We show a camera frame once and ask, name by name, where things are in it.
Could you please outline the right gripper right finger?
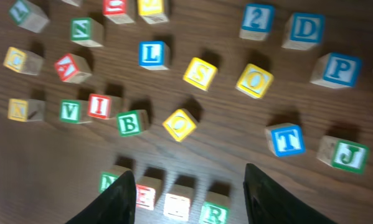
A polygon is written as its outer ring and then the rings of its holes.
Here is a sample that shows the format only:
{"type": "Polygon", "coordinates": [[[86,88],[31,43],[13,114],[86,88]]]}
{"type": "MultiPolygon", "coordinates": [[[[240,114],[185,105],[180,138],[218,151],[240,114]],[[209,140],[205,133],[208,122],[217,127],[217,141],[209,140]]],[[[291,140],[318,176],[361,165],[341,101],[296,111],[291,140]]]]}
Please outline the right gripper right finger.
{"type": "Polygon", "coordinates": [[[335,224],[254,164],[245,166],[243,189],[249,224],[335,224]]]}

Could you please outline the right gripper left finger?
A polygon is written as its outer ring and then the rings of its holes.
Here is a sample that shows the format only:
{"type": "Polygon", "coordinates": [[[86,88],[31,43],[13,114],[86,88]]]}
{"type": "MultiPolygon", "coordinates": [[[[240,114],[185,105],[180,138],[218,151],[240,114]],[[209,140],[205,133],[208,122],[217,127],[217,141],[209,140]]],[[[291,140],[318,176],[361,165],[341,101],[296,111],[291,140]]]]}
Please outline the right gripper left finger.
{"type": "Polygon", "coordinates": [[[135,177],[126,171],[66,224],[134,224],[135,210],[135,177]]]}

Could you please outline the green N block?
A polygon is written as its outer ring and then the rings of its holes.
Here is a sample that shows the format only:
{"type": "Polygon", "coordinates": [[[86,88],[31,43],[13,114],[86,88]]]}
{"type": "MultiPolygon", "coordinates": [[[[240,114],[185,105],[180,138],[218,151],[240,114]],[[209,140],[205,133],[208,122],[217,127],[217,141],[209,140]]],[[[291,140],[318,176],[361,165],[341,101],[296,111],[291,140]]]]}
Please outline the green N block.
{"type": "Polygon", "coordinates": [[[113,165],[110,169],[104,170],[100,176],[99,192],[104,192],[116,179],[123,175],[126,171],[131,171],[130,168],[113,165]]]}

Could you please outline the red I block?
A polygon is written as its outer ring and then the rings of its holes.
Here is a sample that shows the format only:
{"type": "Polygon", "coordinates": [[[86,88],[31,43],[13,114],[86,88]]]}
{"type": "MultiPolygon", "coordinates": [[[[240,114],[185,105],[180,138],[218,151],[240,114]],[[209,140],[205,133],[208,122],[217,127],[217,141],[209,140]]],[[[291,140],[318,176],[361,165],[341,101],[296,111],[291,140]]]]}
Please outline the red I block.
{"type": "Polygon", "coordinates": [[[92,93],[88,99],[87,114],[92,118],[113,119],[120,112],[122,104],[121,97],[92,93]]]}

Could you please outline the green R block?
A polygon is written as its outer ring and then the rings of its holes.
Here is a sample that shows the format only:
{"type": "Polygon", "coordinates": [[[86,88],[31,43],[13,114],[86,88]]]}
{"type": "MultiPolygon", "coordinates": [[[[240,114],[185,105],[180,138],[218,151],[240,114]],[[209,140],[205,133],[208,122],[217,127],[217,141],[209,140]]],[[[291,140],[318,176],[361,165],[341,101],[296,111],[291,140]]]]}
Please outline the green R block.
{"type": "Polygon", "coordinates": [[[226,195],[209,191],[199,217],[200,224],[226,224],[230,211],[230,199],[226,195]]]}

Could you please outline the yellow S block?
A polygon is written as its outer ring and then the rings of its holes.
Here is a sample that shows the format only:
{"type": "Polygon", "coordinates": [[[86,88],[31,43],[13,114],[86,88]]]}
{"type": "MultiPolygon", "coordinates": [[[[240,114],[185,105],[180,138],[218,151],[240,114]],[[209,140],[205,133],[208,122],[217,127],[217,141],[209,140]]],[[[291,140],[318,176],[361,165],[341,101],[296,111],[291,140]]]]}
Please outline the yellow S block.
{"type": "Polygon", "coordinates": [[[217,72],[216,66],[194,57],[187,67],[183,80],[201,90],[208,91],[217,72]]]}

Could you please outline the red E block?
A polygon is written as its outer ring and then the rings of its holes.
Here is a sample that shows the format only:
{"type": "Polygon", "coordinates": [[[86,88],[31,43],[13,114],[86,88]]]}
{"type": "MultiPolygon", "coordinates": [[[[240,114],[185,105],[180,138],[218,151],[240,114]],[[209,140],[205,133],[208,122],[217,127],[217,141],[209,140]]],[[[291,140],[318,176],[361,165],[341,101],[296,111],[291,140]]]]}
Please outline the red E block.
{"type": "Polygon", "coordinates": [[[147,210],[154,210],[156,202],[161,196],[163,181],[161,179],[142,176],[136,183],[136,206],[147,210]]]}

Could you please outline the blue P block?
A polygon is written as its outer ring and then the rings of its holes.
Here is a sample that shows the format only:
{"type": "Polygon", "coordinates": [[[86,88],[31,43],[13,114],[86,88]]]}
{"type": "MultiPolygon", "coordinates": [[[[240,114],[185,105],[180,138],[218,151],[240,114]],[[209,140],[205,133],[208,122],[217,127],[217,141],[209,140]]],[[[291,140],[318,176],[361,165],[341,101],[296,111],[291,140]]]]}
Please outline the blue P block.
{"type": "Polygon", "coordinates": [[[318,59],[310,82],[333,89],[353,88],[362,67],[362,60],[339,53],[329,53],[318,59]]]}

